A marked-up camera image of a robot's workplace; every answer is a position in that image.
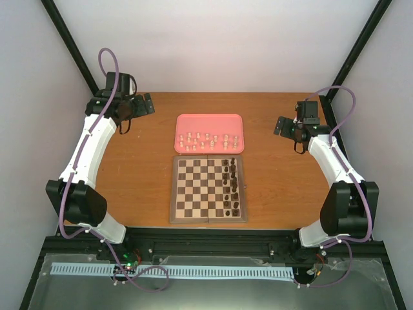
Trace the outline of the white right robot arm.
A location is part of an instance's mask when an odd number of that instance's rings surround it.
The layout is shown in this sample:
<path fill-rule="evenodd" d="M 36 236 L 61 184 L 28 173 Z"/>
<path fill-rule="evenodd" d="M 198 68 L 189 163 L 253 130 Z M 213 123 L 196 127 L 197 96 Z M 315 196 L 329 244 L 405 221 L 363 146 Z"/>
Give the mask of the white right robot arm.
<path fill-rule="evenodd" d="M 330 127 L 320 124 L 317 102 L 299 101 L 295 111 L 294 119 L 278 118 L 274 133 L 301 147 L 300 155 L 309 153 L 329 186 L 319 219 L 298 230 L 301 246 L 327 248 L 344 241 L 368 241 L 372 236 L 378 186 L 365 181 L 354 170 Z"/>

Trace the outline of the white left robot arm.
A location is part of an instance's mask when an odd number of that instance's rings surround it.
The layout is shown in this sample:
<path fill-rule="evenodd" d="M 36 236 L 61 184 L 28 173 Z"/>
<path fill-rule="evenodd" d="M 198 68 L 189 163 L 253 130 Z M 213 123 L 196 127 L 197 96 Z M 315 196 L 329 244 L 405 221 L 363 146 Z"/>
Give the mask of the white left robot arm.
<path fill-rule="evenodd" d="M 105 88 L 86 105 L 83 131 L 69 164 L 57 180 L 46 184 L 59 226 L 68 221 L 84 232 L 95 232 L 112 243 L 111 251 L 120 260 L 133 255 L 134 243 L 125 238 L 126 227 L 110 215 L 106 199 L 96 191 L 97 173 L 115 132 L 128 133 L 122 123 L 152 113 L 150 94 L 137 94 L 133 76 L 108 72 Z"/>

